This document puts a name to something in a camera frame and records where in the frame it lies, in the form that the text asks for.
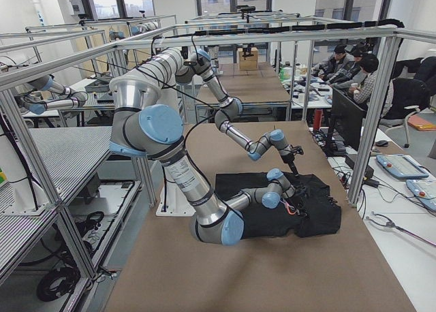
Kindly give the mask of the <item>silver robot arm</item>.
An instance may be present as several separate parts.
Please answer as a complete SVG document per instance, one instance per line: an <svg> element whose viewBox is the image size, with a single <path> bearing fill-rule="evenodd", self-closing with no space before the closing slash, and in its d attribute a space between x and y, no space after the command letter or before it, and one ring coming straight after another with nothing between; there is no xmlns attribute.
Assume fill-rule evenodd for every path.
<svg viewBox="0 0 436 312"><path fill-rule="evenodd" d="M170 84L171 80L187 84L195 75L200 76L219 104L213 115L217 129L243 147L254 161L274 146L292 173L298 175L294 159L296 154L303 154L302 148L288 144L281 130L274 130L252 141L233 126L232 121L243 113L242 103L239 98L228 95L211 67L210 57L203 50L195 51L189 59L185 59L179 49L167 48L130 72L141 83L141 91L156 93L157 97L160 97L163 88L175 88Z"/></svg>
<svg viewBox="0 0 436 312"><path fill-rule="evenodd" d="M190 159L179 113L158 104L161 89L156 84L145 77L124 75L110 82L110 90L116 106L110 151L162 164L195 211L191 233L199 241L235 245L243 237L244 208L253 203L276 208L297 194L284 173L274 168L267 174L267 186L243 189L221 200Z"/></svg>

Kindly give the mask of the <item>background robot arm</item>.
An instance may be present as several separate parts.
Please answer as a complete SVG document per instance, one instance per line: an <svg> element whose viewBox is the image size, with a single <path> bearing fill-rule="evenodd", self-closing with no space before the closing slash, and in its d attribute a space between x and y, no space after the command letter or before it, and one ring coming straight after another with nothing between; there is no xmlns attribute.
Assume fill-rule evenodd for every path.
<svg viewBox="0 0 436 312"><path fill-rule="evenodd" d="M76 91L57 82L52 74L46 74L27 82L29 89L12 91L5 100L15 102L19 110L41 115L49 110L83 107L88 100L86 91Z"/></svg>

